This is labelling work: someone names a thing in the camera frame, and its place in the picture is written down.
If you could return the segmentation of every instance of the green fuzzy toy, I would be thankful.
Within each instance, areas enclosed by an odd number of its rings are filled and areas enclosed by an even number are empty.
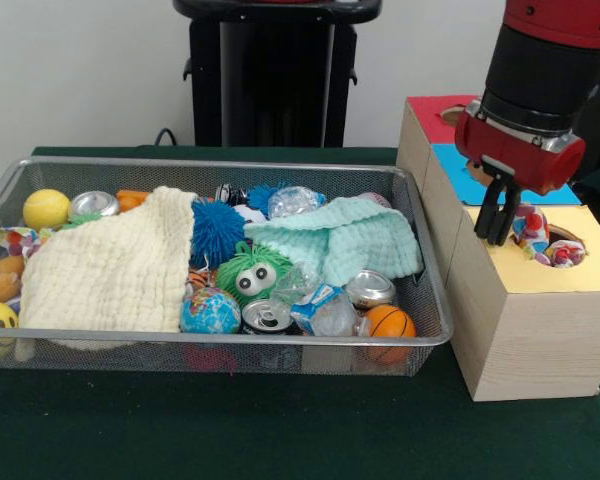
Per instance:
[[[276,281],[290,269],[288,258],[270,248],[245,242],[236,245],[236,256],[220,265],[216,284],[244,308],[254,300],[269,298]]]
[[[102,215],[99,213],[85,213],[84,215],[76,215],[71,219],[69,223],[67,223],[62,230],[71,230],[74,228],[78,228],[81,225],[89,222],[95,222],[96,220],[100,220]]]

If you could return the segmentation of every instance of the metal basket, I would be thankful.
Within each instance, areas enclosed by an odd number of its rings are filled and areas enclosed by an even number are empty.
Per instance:
[[[12,165],[0,180],[0,227],[22,225],[22,205],[40,188],[71,197],[88,190],[151,191],[167,185],[213,196],[226,182],[282,181],[329,198],[377,192],[405,215],[420,242],[425,270],[395,282],[397,304],[413,318],[417,338],[0,329],[0,341],[35,346],[31,360],[20,363],[12,352],[0,359],[0,368],[414,375],[433,347],[449,340],[453,324],[415,182],[398,168],[34,157]],[[0,258],[4,255],[0,247]],[[69,348],[57,340],[73,342]],[[372,360],[389,349],[396,349],[397,357],[400,349],[406,360],[391,365]]]

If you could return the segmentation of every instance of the wooden box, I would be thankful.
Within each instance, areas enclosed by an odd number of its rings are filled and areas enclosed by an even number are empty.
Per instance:
[[[585,243],[588,255],[572,269],[527,260],[511,239],[503,247],[478,239],[473,228],[479,208],[460,201],[436,155],[435,142],[452,143],[453,128],[434,126],[432,132],[426,118],[470,98],[439,97],[432,104],[410,99],[398,156],[398,166],[414,173],[420,189],[455,318],[452,345],[467,387],[476,401],[595,395],[600,226],[587,207],[542,206],[550,223]],[[428,105],[424,113],[423,104]]]

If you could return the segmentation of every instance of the beige ball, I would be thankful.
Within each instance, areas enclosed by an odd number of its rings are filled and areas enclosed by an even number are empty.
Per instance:
[[[22,285],[15,273],[0,273],[0,302],[6,303],[20,295]]]
[[[15,273],[19,277],[24,272],[24,257],[22,255],[0,259],[0,273]]]

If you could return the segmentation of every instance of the cable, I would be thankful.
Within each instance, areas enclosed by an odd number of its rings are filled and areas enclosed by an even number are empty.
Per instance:
[[[169,136],[169,139],[171,139],[171,144],[174,147],[177,147],[178,146],[178,141],[176,140],[176,136],[168,128],[163,128],[162,130],[160,130],[160,133],[158,133],[158,136],[156,137],[156,141],[154,142],[154,145],[155,146],[160,145],[160,142],[162,142],[162,137],[164,137],[165,134]]]

